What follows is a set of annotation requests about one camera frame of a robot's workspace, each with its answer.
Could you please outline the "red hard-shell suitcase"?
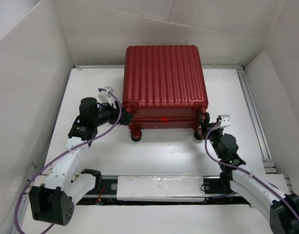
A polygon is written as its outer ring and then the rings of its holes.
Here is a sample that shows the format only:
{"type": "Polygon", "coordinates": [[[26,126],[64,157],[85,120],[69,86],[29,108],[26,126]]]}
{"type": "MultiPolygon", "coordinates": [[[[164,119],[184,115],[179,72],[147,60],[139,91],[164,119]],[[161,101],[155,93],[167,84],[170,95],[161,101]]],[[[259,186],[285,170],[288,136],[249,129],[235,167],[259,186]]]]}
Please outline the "red hard-shell suitcase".
{"type": "Polygon", "coordinates": [[[129,46],[122,106],[134,115],[129,130],[135,142],[141,140],[145,129],[191,128],[195,133],[199,128],[197,113],[208,108],[198,47],[129,46]]]}

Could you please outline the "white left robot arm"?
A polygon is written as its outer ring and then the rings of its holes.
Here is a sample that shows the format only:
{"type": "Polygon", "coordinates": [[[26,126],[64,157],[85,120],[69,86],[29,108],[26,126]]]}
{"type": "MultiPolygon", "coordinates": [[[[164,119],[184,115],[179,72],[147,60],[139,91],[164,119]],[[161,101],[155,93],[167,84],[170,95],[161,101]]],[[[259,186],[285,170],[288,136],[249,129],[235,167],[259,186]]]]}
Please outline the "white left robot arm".
{"type": "Polygon", "coordinates": [[[29,192],[32,217],[36,221],[66,226],[74,213],[75,205],[87,193],[99,193],[103,189],[102,175],[98,170],[84,169],[74,179],[78,163],[89,150],[98,127],[129,125],[133,114],[115,104],[98,103],[93,97],[81,100],[79,115],[68,133],[67,154],[62,156],[40,186],[29,192]]]}

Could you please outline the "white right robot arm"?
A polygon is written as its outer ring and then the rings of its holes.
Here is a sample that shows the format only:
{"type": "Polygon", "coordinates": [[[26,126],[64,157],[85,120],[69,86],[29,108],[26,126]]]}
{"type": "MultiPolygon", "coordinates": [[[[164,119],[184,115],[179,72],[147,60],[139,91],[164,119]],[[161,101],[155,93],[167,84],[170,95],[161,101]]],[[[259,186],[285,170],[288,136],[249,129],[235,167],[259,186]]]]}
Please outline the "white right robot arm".
{"type": "Polygon", "coordinates": [[[195,138],[204,140],[205,149],[212,146],[216,155],[209,158],[222,170],[220,189],[241,195],[268,221],[272,233],[299,234],[299,196],[265,181],[240,158],[236,138],[224,133],[230,126],[230,116],[220,115],[216,122],[210,122],[209,113],[198,112],[197,122],[195,138]]]}

